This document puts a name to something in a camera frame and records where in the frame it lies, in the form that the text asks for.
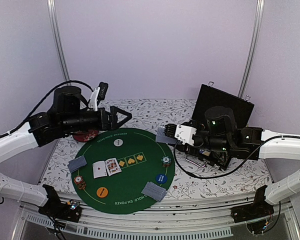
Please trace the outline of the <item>white dealer button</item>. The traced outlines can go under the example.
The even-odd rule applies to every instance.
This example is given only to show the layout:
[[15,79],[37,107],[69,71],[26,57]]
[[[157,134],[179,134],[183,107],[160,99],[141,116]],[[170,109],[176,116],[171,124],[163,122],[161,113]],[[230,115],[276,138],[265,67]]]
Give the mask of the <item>white dealer button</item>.
[[113,144],[114,144],[114,146],[116,146],[116,147],[122,146],[123,143],[124,143],[124,141],[123,141],[122,139],[120,139],[120,138],[115,139],[115,140],[113,141]]

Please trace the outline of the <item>ace of diamonds card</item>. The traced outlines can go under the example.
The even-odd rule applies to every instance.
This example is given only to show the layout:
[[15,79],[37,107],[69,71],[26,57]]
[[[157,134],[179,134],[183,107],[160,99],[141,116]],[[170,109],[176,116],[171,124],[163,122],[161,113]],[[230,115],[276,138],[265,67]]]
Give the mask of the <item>ace of diamonds card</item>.
[[108,175],[104,161],[96,161],[92,164],[93,178],[102,178]]

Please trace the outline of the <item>blue playing card deck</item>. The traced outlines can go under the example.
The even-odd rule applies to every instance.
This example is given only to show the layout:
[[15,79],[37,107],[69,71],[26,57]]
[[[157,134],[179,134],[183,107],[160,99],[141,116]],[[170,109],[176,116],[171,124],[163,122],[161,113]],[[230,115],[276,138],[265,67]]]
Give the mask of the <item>blue playing card deck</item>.
[[177,140],[173,137],[168,137],[165,135],[165,127],[159,126],[156,131],[155,141],[158,143],[164,143],[164,144],[175,144]]

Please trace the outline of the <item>dealt cards pile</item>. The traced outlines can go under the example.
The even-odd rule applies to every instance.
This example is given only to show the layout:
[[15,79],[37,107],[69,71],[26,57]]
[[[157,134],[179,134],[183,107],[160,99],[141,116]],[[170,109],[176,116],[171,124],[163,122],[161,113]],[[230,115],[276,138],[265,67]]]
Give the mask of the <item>dealt cards pile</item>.
[[69,172],[72,174],[75,171],[77,171],[78,169],[80,169],[86,165],[87,165],[87,161],[86,161],[85,157],[82,155],[73,160],[70,160],[67,167],[69,169]]
[[157,202],[161,202],[166,196],[167,190],[153,182],[147,182],[141,193]]

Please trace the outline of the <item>blue topped chip stack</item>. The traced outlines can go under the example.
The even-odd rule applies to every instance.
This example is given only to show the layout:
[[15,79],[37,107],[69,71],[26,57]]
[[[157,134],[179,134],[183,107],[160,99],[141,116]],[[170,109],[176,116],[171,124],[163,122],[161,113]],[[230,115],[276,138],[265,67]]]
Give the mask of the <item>blue topped chip stack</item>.
[[161,164],[163,167],[167,168],[171,165],[171,158],[169,156],[164,156],[162,159],[161,159]]

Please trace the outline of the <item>red topped chip stack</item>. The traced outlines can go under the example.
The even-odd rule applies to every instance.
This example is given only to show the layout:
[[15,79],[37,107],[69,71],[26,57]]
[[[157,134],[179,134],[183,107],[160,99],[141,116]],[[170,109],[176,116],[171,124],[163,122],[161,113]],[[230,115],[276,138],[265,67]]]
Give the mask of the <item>red topped chip stack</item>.
[[79,190],[86,189],[87,184],[81,175],[76,176],[73,181]]

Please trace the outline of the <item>orange big blind button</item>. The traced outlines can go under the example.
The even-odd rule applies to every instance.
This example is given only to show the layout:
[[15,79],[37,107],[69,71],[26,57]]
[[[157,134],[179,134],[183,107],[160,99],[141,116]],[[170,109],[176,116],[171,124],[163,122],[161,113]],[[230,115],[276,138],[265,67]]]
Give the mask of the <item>orange big blind button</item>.
[[102,187],[99,187],[97,190],[96,190],[96,195],[99,197],[99,198],[106,198],[109,194],[109,190],[102,186]]

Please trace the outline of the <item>blue small blind button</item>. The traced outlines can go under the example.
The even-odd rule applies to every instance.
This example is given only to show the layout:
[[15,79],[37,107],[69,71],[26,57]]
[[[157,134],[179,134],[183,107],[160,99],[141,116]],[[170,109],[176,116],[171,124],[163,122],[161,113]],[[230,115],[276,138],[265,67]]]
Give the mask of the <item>blue small blind button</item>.
[[160,173],[155,177],[155,181],[158,184],[165,184],[168,181],[168,177],[165,174]]

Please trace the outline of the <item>dealt cards bottom pile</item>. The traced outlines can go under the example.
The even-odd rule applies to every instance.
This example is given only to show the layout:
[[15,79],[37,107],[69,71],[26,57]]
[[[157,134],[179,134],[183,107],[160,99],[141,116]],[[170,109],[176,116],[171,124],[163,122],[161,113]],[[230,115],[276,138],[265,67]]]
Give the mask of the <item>dealt cards bottom pile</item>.
[[161,202],[166,196],[167,190],[153,182],[147,182],[141,193],[157,202]]

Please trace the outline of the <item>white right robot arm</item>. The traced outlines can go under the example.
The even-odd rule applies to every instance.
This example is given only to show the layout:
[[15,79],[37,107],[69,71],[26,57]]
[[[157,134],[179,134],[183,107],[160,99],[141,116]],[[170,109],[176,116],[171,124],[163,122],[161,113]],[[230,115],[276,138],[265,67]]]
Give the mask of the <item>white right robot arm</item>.
[[[288,135],[260,127],[238,128],[233,110],[214,106],[205,112],[206,124],[167,124],[164,134],[182,144],[182,151],[200,160],[228,162],[282,159],[300,161],[300,134]],[[284,179],[264,185],[255,192],[248,213],[259,218],[268,206],[300,192],[300,169]]]

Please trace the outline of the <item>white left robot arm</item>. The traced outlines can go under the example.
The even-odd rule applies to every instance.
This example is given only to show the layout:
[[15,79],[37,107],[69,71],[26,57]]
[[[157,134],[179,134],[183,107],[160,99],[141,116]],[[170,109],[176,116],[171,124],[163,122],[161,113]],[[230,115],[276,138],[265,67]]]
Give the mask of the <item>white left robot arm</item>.
[[[116,106],[111,106],[109,111],[98,107],[107,90],[108,84],[101,82],[91,91],[90,98],[85,99],[77,86],[54,87],[51,90],[53,103],[48,111],[31,113],[16,128],[0,136],[0,164],[69,135],[119,129],[132,114]],[[60,217],[65,211],[53,187],[31,185],[1,173],[0,197],[44,206],[53,217]]]

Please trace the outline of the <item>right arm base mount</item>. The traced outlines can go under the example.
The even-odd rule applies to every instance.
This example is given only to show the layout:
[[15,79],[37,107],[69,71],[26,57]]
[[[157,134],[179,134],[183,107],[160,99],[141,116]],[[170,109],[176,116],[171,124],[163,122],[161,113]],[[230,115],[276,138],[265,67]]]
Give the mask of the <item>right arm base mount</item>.
[[[252,203],[232,207],[230,216],[235,223],[250,221],[262,217],[271,217],[274,208],[272,205],[265,201],[265,191],[267,185],[264,185],[256,190],[254,200]],[[268,220],[263,220],[261,223],[253,222],[247,225],[248,230],[255,235],[263,234],[269,224]]]

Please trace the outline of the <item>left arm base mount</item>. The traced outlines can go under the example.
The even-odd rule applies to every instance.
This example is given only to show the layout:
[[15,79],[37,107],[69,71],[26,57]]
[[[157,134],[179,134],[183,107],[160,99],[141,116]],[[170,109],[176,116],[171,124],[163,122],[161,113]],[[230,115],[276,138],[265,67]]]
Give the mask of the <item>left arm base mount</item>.
[[78,223],[82,214],[82,207],[76,201],[62,202],[56,190],[49,185],[42,185],[46,191],[47,202],[38,207],[38,212],[53,219],[60,219]]

